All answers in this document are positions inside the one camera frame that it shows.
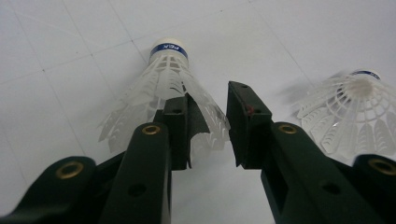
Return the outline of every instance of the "blue band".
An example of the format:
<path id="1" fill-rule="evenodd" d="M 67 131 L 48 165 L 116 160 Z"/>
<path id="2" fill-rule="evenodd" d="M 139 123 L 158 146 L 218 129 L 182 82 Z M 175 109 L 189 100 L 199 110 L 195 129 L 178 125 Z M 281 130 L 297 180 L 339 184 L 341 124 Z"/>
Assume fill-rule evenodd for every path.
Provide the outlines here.
<path id="1" fill-rule="evenodd" d="M 356 71 L 356 72 L 354 72 L 354 73 L 352 73 L 350 75 L 352 75 L 352 76 L 355 76 L 355 75 L 369 75 L 369 76 L 375 77 L 378 80 L 381 80 L 379 75 L 377 75 L 376 73 L 370 72 L 370 71 L 365 71 L 365 70 Z"/>
<path id="2" fill-rule="evenodd" d="M 155 47 L 154 49 L 152 49 L 152 51 L 151 51 L 149 57 L 151 58 L 151 56 L 152 56 L 153 54 L 157 53 L 157 52 L 160 51 L 160 50 L 164 50 L 164 49 L 172 49 L 172 50 L 178 51 L 178 52 L 180 52 L 181 54 L 183 54 L 184 57 L 186 57 L 186 59 L 189 58 L 189 57 L 187 56 L 186 50 L 184 50 L 184 49 L 183 49 L 181 46 L 179 46 L 179 45 L 171 44 L 171 43 L 164 43 L 164 44 L 158 45 L 157 47 Z"/>

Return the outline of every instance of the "white surface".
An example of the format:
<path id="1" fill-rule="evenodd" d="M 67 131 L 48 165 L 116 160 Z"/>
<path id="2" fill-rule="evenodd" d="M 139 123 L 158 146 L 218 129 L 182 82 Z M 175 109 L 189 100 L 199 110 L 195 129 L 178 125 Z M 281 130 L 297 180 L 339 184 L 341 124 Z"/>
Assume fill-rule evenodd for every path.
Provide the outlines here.
<path id="1" fill-rule="evenodd" d="M 396 86 L 395 21 L 386 0 L 0 0 L 0 214 L 53 162 L 112 156 L 96 127 L 158 38 L 183 41 L 224 111 L 234 80 L 297 122 L 295 102 L 341 70 Z M 230 144 L 173 178 L 173 223 L 274 222 L 260 172 L 235 168 Z"/>

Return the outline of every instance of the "shuttlecock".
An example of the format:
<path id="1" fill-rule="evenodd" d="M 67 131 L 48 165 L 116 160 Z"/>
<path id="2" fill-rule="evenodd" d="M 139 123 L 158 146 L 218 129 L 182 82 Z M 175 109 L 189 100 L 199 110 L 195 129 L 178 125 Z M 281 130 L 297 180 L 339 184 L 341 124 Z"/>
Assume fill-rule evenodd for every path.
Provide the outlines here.
<path id="1" fill-rule="evenodd" d="M 329 78 L 300 102 L 303 129 L 327 154 L 396 151 L 396 91 L 371 70 Z"/>
<path id="2" fill-rule="evenodd" d="M 199 106 L 210 131 L 191 139 L 192 151 L 223 148 L 229 139 L 228 120 L 191 75 L 187 52 L 174 38 L 163 38 L 153 45 L 148 68 L 104 120 L 99 141 L 107 139 L 110 151 L 125 150 L 137 126 L 152 122 L 167 100 L 186 94 Z"/>

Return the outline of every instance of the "white tiled floor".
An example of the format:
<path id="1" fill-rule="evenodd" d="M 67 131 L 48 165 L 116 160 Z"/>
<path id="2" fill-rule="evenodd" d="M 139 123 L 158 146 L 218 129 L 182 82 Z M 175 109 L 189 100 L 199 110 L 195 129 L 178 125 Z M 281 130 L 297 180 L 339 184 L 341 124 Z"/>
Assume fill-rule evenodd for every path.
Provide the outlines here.
<path id="1" fill-rule="evenodd" d="M 174 36 L 225 110 L 227 82 L 250 85 L 297 122 L 295 102 L 344 70 L 373 68 L 396 86 L 396 3 L 311 0 L 0 0 L 0 215 L 53 162 L 113 155 L 99 123 Z M 173 223 L 272 223 L 260 172 L 231 145 L 175 172 Z"/>

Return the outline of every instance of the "white shuttlecock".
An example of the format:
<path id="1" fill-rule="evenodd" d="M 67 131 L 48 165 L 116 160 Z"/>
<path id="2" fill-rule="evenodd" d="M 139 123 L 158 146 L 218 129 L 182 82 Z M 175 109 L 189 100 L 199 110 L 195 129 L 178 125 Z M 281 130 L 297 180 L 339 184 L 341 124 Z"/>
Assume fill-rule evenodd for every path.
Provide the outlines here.
<path id="1" fill-rule="evenodd" d="M 371 70 L 329 78 L 300 102 L 303 129 L 327 154 L 396 151 L 396 91 Z"/>
<path id="2" fill-rule="evenodd" d="M 104 120 L 99 141 L 107 139 L 110 151 L 125 150 L 137 126 L 152 122 L 167 100 L 186 94 L 198 104 L 210 131 L 191 139 L 191 152 L 223 148 L 229 140 L 228 120 L 191 75 L 187 52 L 174 38 L 163 38 L 153 45 L 148 68 Z"/>

